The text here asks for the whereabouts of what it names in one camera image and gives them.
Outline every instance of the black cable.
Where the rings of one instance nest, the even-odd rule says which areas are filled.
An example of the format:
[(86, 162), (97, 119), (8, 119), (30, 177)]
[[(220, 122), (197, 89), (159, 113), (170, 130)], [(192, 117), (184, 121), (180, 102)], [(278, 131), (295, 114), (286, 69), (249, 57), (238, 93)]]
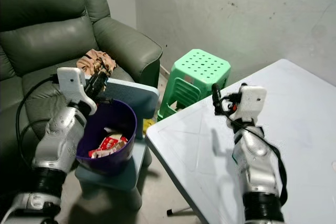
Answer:
[[(220, 104), (221, 104), (221, 108), (222, 108), (222, 101), (224, 100), (224, 98), (220, 99)], [(280, 174), (280, 179), (282, 182), (282, 189), (281, 189), (281, 194), (280, 194), (280, 203), (283, 206), (288, 198), (288, 193), (287, 193), (287, 173), (286, 173), (286, 169), (285, 169), (285, 165), (282, 162), (281, 159), (281, 154), (278, 148), (276, 148), (274, 145), (271, 145), (264, 137), (259, 136), (257, 133), (249, 130), (247, 127), (243, 126), (242, 124), (235, 122), (234, 120), (232, 120), (230, 118), (230, 116), (228, 115), (227, 111), (222, 109), (223, 114), (226, 116), (226, 118), (228, 118), (230, 120), (230, 122), (234, 125), (236, 125), (237, 127), (244, 129), (245, 131), (248, 131), (249, 133), (253, 134), (254, 136), (258, 137), (261, 141), (263, 141), (275, 154), (275, 156), (278, 159), (278, 168), (279, 168), (279, 174)]]
[(29, 123), (21, 132), (21, 135), (20, 135), (20, 138), (19, 138), (19, 141), (17, 143), (17, 146), (18, 146), (18, 149), (19, 149), (19, 152), (20, 152), (20, 156), (22, 158), (22, 160), (24, 161), (24, 163), (26, 164), (26, 166), (31, 169), (31, 165), (29, 164), (29, 162), (27, 161), (27, 159), (25, 158), (25, 155), (23, 153), (23, 149), (22, 149), (22, 143), (23, 143), (23, 139), (25, 137), (25, 134), (27, 133), (28, 129), (30, 127), (32, 127), (33, 125), (37, 124), (37, 123), (43, 123), (43, 122), (48, 122), (50, 119), (41, 119), (41, 120), (36, 120), (36, 121), (33, 121), (31, 123)]
[(19, 145), (19, 141), (20, 141), (20, 113), (21, 113), (21, 109), (23, 107), (23, 105), (25, 104), (26, 100), (28, 99), (28, 97), (33, 93), (33, 91), (35, 89), (37, 89), (39, 86), (41, 86), (43, 83), (47, 82), (47, 81), (53, 81), (53, 82), (58, 82), (58, 78), (57, 78), (57, 74), (53, 74), (52, 76), (50, 76), (47, 79), (44, 79), (42, 81), (40, 81), (39, 83), (37, 83), (36, 85), (34, 85), (29, 91), (28, 93), (23, 97), (22, 101), (20, 102), (17, 111), (16, 111), (16, 116), (15, 116), (15, 131), (16, 131), (16, 141), (18, 144), (18, 148), (19, 148), (19, 152), (21, 157), (23, 157), (22, 154), (22, 146), (20, 147)]

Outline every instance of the table top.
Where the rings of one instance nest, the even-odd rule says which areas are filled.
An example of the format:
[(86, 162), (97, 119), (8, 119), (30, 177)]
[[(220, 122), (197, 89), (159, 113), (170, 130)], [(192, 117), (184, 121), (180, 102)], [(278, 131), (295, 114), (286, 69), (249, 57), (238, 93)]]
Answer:
[[(336, 87), (279, 60), (222, 95), (237, 92), (243, 82), (267, 90), (257, 125), (280, 149), (286, 166), (286, 223), (335, 223)], [(234, 134), (225, 122), (214, 115), (208, 97), (151, 126), (146, 141), (201, 220), (241, 224), (244, 206), (231, 158)], [(272, 163), (277, 171), (274, 156)]]

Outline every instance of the wall stain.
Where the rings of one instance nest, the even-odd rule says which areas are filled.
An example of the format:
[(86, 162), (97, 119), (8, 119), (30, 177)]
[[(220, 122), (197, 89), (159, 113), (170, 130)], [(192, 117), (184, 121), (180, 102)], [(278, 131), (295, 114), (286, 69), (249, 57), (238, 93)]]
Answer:
[(238, 8), (238, 6), (235, 3), (233, 3), (233, 2), (229, 1), (229, 2), (227, 2), (227, 4), (230, 5), (230, 6), (234, 6), (234, 7)]

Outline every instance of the purple bucket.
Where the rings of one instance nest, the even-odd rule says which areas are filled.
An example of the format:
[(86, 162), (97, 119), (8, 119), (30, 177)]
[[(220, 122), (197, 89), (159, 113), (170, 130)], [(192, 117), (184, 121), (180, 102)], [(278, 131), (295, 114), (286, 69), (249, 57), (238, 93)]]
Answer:
[[(96, 113), (88, 118), (84, 136), (77, 147), (77, 160), (99, 174), (112, 176), (121, 173), (132, 157), (136, 120), (134, 111), (126, 103), (114, 100), (111, 104), (100, 104)], [(90, 158), (89, 151), (98, 148), (106, 137), (105, 127), (120, 131), (128, 142), (109, 156)]]

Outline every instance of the concrete floor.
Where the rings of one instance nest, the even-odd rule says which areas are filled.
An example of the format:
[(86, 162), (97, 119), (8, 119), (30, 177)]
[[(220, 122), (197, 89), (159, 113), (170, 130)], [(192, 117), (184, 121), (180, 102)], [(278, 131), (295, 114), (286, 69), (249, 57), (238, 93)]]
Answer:
[[(160, 107), (167, 80), (160, 75)], [(166, 211), (172, 207), (185, 207), (186, 201), (169, 178), (158, 159), (152, 154), (153, 162), (148, 168), (142, 168), (138, 189), (142, 195), (142, 207), (138, 212), (130, 211), (120, 203), (121, 195), (101, 190), (91, 199), (84, 199), (74, 171), (68, 174), (63, 185), (61, 212), (56, 217), (60, 224), (200, 224), (200, 220), (191, 210), (179, 216), (167, 217)]]

